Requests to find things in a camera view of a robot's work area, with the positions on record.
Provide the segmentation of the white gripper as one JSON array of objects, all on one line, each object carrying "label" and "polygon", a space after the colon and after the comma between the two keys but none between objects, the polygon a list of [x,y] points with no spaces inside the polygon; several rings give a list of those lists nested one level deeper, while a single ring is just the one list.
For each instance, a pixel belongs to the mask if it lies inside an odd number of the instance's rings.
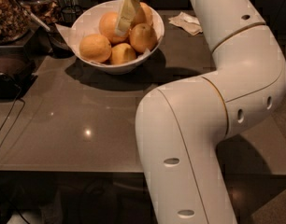
[{"label": "white gripper", "polygon": [[130,29],[136,13],[140,9],[140,0],[121,0],[115,25],[115,34],[124,36]]}]

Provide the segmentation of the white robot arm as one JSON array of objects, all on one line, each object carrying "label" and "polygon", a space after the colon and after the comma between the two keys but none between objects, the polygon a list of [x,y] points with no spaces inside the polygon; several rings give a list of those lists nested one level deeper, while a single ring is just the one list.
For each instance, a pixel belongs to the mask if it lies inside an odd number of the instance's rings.
[{"label": "white robot arm", "polygon": [[150,91],[136,142],[158,224],[236,224],[216,146],[268,117],[286,61],[249,0],[190,0],[216,69]]}]

